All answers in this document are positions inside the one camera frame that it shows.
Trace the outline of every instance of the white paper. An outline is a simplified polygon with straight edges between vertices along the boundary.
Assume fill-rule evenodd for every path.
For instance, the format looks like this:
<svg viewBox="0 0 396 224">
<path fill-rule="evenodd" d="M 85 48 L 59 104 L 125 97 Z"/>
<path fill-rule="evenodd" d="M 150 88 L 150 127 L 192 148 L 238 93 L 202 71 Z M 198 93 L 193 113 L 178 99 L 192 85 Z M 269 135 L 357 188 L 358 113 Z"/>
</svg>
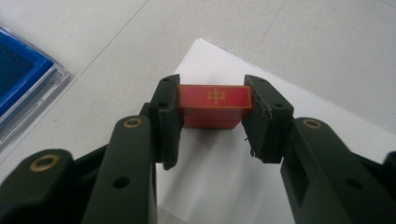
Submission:
<svg viewBox="0 0 396 224">
<path fill-rule="evenodd" d="M 243 85 L 250 74 L 270 81 L 294 106 L 294 117 L 330 124 L 349 148 L 382 162 L 396 137 L 316 95 L 197 39 L 176 70 L 183 84 Z M 158 170 L 158 204 L 193 223 L 294 223 L 280 165 L 251 158 L 241 124 L 233 130 L 183 130 L 177 166 Z"/>
</svg>

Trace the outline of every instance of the blue box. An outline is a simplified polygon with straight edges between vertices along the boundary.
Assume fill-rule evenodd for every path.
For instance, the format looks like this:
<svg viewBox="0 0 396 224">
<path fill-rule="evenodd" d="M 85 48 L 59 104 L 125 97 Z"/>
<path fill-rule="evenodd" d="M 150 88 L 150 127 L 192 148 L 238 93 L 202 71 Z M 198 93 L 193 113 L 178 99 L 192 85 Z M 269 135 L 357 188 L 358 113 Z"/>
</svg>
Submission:
<svg viewBox="0 0 396 224">
<path fill-rule="evenodd" d="M 0 151 L 48 108 L 69 73 L 0 26 Z"/>
</svg>

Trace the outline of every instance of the red rectangular object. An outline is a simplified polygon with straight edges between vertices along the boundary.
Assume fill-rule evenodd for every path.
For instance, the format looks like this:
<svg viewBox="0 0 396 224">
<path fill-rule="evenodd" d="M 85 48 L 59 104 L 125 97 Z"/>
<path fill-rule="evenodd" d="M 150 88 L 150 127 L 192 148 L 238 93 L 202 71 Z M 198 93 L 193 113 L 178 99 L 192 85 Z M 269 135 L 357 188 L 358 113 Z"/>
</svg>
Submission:
<svg viewBox="0 0 396 224">
<path fill-rule="evenodd" d="M 234 128 L 252 108 L 249 86 L 180 85 L 178 107 L 186 128 Z"/>
</svg>

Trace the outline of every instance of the brass screw insert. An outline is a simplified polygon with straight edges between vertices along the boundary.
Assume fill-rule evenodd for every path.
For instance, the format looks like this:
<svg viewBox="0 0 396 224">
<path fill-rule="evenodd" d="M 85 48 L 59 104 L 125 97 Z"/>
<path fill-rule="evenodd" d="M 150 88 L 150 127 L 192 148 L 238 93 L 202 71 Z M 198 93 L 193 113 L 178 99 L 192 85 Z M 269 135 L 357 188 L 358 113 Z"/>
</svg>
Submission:
<svg viewBox="0 0 396 224">
<path fill-rule="evenodd" d="M 135 128 L 138 127 L 142 123 L 141 119 L 127 119 L 124 122 L 124 126 L 127 128 Z"/>
<path fill-rule="evenodd" d="M 311 128 L 311 129 L 318 129 L 321 127 L 321 124 L 313 119 L 305 119 L 304 124 L 306 127 Z"/>
<path fill-rule="evenodd" d="M 54 167 L 59 160 L 60 156 L 54 154 L 44 155 L 30 164 L 30 170 L 33 172 L 43 172 Z"/>
</svg>

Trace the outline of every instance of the gray floor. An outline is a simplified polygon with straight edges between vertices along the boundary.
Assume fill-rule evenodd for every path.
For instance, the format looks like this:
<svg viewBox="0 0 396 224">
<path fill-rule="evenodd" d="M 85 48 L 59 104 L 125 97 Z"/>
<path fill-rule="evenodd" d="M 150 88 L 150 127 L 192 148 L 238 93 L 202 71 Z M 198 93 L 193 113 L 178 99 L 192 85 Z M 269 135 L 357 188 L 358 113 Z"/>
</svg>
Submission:
<svg viewBox="0 0 396 224">
<path fill-rule="evenodd" d="M 0 23 L 73 74 L 23 157 L 106 144 L 198 37 L 396 133 L 395 0 L 0 0 Z"/>
</svg>

